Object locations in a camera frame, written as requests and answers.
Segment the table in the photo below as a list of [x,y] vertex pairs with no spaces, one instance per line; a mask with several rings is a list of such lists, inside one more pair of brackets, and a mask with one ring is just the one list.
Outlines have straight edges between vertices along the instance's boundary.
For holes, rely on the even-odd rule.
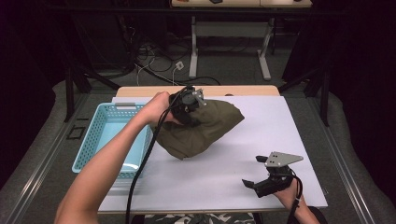
[[[116,98],[144,102],[158,91],[170,93],[182,87],[123,87]],[[274,86],[204,86],[206,99],[226,100],[238,107],[245,119],[206,152],[179,161],[158,144],[152,149],[132,199],[134,214],[187,214],[262,212],[283,209],[273,195],[258,198],[242,178],[255,182],[267,178],[255,156],[277,150],[304,157],[290,168],[304,182],[308,204],[326,207],[318,179],[292,120],[286,101]],[[123,212],[131,181],[118,179],[99,211]]]
[[[209,0],[172,0],[173,7],[262,7],[262,9],[277,8],[307,8],[311,7],[310,0],[296,2],[293,0],[223,0],[222,3],[213,4]],[[191,18],[191,63],[189,77],[196,77],[198,64],[198,48],[196,46],[197,36],[242,36],[263,38],[262,48],[257,50],[262,76],[264,80],[271,80],[270,71],[265,53],[271,33],[275,29],[276,19],[269,22],[219,22],[219,21],[196,21]]]

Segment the green fabric bag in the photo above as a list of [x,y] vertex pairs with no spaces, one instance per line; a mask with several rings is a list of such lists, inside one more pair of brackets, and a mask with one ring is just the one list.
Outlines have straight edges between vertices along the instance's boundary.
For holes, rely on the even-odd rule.
[[219,140],[245,117],[234,105],[218,100],[205,100],[206,105],[190,112],[201,121],[195,127],[165,122],[157,136],[157,142],[172,156],[183,160],[198,155]]

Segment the person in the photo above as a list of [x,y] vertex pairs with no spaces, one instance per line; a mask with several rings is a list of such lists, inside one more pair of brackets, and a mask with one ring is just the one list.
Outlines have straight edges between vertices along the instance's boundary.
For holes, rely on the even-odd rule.
[[[55,223],[98,223],[99,206],[120,173],[131,145],[146,125],[158,122],[163,111],[169,106],[168,99],[168,92],[158,92],[92,157],[60,202]],[[168,113],[165,121],[179,123],[172,113]],[[287,209],[291,209],[296,190],[297,183],[294,180],[288,189],[275,193],[275,196]],[[319,223],[307,207],[304,195],[296,209],[295,217],[300,223]]]

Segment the white sheet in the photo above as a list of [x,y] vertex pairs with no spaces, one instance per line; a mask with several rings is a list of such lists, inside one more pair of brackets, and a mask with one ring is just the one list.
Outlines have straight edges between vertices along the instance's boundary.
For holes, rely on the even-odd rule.
[[[266,210],[283,208],[273,196],[258,198],[241,179],[254,182],[268,178],[257,155],[279,151],[303,156],[290,168],[304,183],[309,205],[327,203],[304,145],[281,96],[206,97],[228,101],[238,107],[245,119],[226,133],[206,152],[180,161],[156,144],[137,181],[132,199],[135,212]],[[145,103],[149,98],[114,98],[116,102]],[[106,196],[100,211],[124,211],[130,181],[118,180]]]

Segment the plastic basket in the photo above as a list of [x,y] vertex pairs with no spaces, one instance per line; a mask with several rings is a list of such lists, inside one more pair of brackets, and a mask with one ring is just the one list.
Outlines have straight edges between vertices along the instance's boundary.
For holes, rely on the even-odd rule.
[[[144,104],[100,104],[93,115],[72,170],[79,173],[87,162],[110,141]],[[118,178],[133,178],[149,147],[152,132],[146,126],[136,137]]]

